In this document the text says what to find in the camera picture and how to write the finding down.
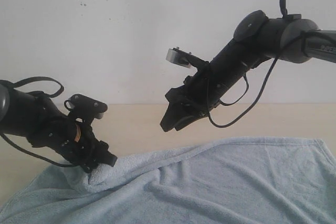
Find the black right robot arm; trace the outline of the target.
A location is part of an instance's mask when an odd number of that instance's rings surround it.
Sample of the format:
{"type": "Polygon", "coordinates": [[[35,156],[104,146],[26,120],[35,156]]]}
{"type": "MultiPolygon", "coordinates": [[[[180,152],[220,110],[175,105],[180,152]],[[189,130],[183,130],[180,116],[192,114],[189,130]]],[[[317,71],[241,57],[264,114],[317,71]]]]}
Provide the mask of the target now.
{"type": "Polygon", "coordinates": [[[180,87],[170,89],[160,126],[163,131],[181,130],[191,123],[209,118],[222,96],[249,70],[272,59],[304,63],[312,58],[335,62],[335,31],[322,30],[299,14],[268,18],[257,10],[237,26],[232,40],[211,60],[171,48],[167,60],[183,67],[194,67],[180,87]]]}

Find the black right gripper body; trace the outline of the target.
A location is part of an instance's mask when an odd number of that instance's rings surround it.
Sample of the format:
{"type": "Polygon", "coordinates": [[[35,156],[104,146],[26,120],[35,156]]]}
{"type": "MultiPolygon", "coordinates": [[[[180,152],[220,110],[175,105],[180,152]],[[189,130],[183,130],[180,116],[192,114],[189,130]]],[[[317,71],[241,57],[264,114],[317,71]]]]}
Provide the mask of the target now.
{"type": "Polygon", "coordinates": [[[204,116],[220,104],[228,91],[228,72],[204,71],[187,76],[184,83],[165,94],[165,116],[204,116]]]}

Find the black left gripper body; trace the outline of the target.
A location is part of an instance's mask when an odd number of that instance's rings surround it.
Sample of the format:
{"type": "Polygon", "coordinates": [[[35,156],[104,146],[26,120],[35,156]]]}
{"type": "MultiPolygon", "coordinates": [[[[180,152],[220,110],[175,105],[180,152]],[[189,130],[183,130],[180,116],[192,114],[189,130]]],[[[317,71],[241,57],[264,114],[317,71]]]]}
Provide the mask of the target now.
{"type": "Polygon", "coordinates": [[[55,163],[62,168],[80,167],[84,163],[97,162],[96,139],[90,125],[72,120],[52,121],[52,149],[67,163],[55,163]]]}

